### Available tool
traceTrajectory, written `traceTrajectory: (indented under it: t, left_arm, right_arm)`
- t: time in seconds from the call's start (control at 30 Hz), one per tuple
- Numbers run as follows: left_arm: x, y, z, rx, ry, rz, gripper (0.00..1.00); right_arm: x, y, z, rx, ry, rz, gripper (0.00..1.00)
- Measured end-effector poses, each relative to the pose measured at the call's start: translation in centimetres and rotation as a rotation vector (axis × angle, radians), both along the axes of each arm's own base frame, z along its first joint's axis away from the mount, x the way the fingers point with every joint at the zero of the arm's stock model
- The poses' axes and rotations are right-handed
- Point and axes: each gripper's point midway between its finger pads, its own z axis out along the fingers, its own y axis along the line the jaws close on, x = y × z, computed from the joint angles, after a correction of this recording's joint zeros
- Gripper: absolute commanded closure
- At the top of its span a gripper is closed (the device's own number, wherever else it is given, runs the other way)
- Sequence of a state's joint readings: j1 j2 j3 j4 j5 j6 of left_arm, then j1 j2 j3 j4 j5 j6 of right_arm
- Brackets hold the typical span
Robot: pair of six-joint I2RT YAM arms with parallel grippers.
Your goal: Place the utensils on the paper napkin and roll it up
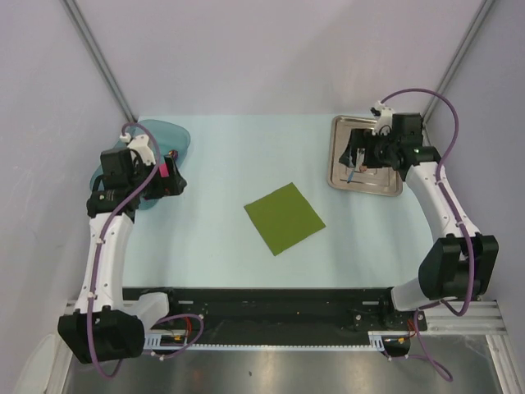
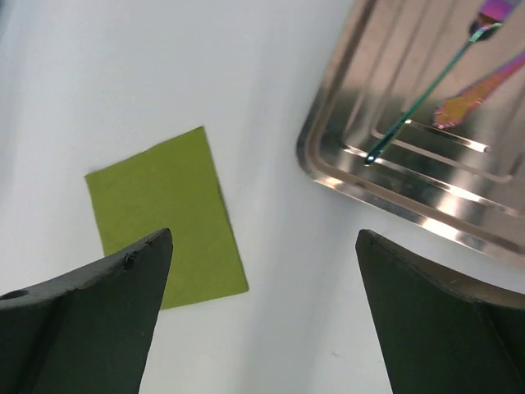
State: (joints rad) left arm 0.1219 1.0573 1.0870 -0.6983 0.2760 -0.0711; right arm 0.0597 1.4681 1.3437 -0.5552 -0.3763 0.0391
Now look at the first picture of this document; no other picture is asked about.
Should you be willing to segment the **iridescent fork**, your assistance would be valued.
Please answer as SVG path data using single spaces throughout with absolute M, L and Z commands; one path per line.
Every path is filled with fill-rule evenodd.
M 349 176 L 348 176 L 348 178 L 347 178 L 347 182 L 346 182 L 347 184 L 349 184 L 349 183 L 353 180 L 355 170 L 356 170 L 355 167 L 352 167 L 352 168 L 350 169 Z

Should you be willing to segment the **green paper napkin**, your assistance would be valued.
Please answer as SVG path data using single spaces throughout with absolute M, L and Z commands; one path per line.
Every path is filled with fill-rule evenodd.
M 246 204 L 244 210 L 274 256 L 326 227 L 292 182 Z

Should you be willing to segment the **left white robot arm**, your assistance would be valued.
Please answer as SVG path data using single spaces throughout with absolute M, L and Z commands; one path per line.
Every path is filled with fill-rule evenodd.
M 181 308 L 164 291 L 147 291 L 132 306 L 123 297 L 126 246 L 141 204 L 180 195 L 187 185 L 170 150 L 159 164 L 136 149 L 102 152 L 87 200 L 89 255 L 80 294 L 57 330 L 82 364 L 134 358 L 142 353 L 145 333 L 156 323 L 172 328 Z

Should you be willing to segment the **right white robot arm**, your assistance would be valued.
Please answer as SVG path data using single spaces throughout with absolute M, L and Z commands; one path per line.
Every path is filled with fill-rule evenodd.
M 422 145 L 422 136 L 373 134 L 353 129 L 339 162 L 352 170 L 389 168 L 414 193 L 431 230 L 433 245 L 416 277 L 390 290 L 378 309 L 380 323 L 397 329 L 408 311 L 444 305 L 456 316 L 487 290 L 499 244 L 484 235 L 455 196 L 436 148 Z

